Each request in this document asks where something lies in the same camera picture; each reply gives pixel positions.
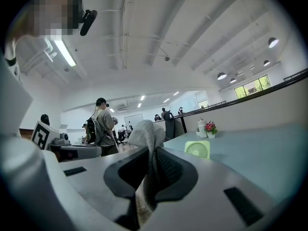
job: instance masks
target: white bottle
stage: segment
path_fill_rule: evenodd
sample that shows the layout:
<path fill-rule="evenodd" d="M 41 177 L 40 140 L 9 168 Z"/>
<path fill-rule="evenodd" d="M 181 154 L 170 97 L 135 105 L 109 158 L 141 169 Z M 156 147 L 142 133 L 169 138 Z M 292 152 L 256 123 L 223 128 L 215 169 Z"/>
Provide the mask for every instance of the white bottle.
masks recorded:
<path fill-rule="evenodd" d="M 198 121 L 198 127 L 199 127 L 200 137 L 206 138 L 207 133 L 206 133 L 206 130 L 205 130 L 205 121 L 202 118 L 200 118 L 199 121 Z"/>

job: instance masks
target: light blue desk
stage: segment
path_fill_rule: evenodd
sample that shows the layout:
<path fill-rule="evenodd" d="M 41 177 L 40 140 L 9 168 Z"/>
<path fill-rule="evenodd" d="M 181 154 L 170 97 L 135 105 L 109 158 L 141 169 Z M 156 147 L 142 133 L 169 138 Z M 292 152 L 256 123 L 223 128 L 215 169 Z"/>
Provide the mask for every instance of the light blue desk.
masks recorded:
<path fill-rule="evenodd" d="M 265 190 L 275 202 L 296 193 L 308 165 L 308 131 L 299 125 L 218 132 L 214 139 L 185 133 L 164 143 L 184 151 L 187 141 L 210 141 L 211 160 L 224 163 Z"/>

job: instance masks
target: whiteboard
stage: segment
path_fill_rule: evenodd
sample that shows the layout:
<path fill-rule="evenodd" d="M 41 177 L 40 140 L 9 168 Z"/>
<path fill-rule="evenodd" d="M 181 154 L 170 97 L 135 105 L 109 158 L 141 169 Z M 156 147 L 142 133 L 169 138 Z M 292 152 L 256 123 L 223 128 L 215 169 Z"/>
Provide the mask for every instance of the whiteboard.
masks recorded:
<path fill-rule="evenodd" d="M 143 116 L 142 114 L 127 116 L 124 118 L 124 120 L 125 120 L 127 131 L 131 131 L 129 126 L 132 126 L 133 128 L 135 128 L 139 122 L 143 121 Z"/>

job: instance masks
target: small desk fan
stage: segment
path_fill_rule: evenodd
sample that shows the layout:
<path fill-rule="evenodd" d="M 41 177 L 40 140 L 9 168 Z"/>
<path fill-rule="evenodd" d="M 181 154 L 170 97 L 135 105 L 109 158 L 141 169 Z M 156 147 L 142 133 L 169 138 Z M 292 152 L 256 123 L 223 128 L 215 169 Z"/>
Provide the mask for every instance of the small desk fan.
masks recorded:
<path fill-rule="evenodd" d="M 209 141 L 188 141 L 185 144 L 186 153 L 210 159 L 210 142 Z"/>

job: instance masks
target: window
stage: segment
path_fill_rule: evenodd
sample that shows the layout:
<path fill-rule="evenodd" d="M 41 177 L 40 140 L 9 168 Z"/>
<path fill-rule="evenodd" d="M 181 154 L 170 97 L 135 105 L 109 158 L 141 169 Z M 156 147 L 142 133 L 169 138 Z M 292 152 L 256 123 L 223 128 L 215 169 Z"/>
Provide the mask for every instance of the window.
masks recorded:
<path fill-rule="evenodd" d="M 239 98 L 243 98 L 248 95 L 251 95 L 253 93 L 256 93 L 258 91 L 265 90 L 270 87 L 271 87 L 270 79 L 267 75 L 265 75 L 259 79 L 256 79 L 245 85 L 235 88 L 234 90 L 235 90 L 237 99 L 239 99 Z"/>
<path fill-rule="evenodd" d="M 199 108 L 202 108 L 201 106 L 203 106 L 204 108 L 207 108 L 207 107 L 208 107 L 208 102 L 207 102 L 207 100 L 200 102 L 200 103 L 199 103 Z"/>

